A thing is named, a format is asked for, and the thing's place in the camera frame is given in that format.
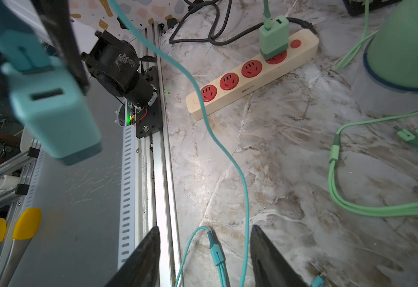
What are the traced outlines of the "green USB charger plug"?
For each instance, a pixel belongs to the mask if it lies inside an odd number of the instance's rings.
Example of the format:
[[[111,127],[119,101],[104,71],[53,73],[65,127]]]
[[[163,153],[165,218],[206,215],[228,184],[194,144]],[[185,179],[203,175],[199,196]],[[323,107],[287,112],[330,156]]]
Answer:
[[[277,18],[265,18],[259,28],[260,54],[269,60],[288,49],[289,21],[280,15]]]

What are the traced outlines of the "beige red power strip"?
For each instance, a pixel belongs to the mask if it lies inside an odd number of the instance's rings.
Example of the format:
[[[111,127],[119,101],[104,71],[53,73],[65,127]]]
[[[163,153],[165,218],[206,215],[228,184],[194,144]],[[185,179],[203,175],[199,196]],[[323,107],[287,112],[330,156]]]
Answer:
[[[210,115],[314,60],[319,42],[309,29],[302,29],[290,36],[286,51],[269,60],[257,55],[209,82],[200,89],[206,113]]]

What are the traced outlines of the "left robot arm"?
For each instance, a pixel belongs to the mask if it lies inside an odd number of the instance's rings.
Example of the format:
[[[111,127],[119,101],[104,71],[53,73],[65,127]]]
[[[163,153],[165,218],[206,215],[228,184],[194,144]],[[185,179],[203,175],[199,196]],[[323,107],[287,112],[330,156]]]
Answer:
[[[67,1],[33,1],[58,54],[79,85],[86,89],[89,72],[110,94],[126,98],[139,108],[152,106],[157,91],[138,71],[143,60],[133,46],[107,31],[95,31],[97,41],[90,53],[80,52],[71,27]]]

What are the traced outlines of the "teal USB charger plug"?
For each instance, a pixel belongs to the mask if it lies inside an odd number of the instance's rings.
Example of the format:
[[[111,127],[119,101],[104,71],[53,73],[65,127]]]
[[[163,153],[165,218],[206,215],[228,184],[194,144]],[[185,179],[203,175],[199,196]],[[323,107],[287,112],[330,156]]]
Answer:
[[[102,150],[101,133],[62,58],[0,1],[0,98],[45,151],[71,166]]]

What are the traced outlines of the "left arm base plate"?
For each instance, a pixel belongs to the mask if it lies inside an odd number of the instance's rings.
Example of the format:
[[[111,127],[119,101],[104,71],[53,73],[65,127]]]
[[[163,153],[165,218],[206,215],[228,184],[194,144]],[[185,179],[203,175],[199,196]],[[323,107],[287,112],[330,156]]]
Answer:
[[[138,73],[137,84],[129,94],[128,101],[138,108],[138,118],[134,121],[138,139],[162,131],[163,116],[159,84],[159,69],[157,66],[151,66],[143,74]]]

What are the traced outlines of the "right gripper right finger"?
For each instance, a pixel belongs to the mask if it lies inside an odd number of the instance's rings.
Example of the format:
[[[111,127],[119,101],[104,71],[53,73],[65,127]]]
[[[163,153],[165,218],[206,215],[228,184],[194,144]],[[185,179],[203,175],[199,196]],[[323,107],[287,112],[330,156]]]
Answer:
[[[307,287],[265,232],[253,225],[250,252],[257,287]]]

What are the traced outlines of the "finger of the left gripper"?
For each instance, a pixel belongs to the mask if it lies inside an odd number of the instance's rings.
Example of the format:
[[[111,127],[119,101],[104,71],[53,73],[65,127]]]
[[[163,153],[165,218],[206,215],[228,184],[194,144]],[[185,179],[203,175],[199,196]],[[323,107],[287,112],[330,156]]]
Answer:
[[[74,76],[83,93],[86,93],[89,90],[89,81],[71,27],[69,2],[67,0],[31,0],[31,3],[58,55],[71,75]]]

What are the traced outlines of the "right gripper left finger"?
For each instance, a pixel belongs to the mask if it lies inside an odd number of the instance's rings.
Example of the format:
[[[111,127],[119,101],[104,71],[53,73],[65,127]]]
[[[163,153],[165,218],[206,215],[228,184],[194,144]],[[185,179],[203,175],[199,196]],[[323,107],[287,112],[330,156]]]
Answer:
[[[155,287],[161,254],[159,227],[153,227],[105,287]]]

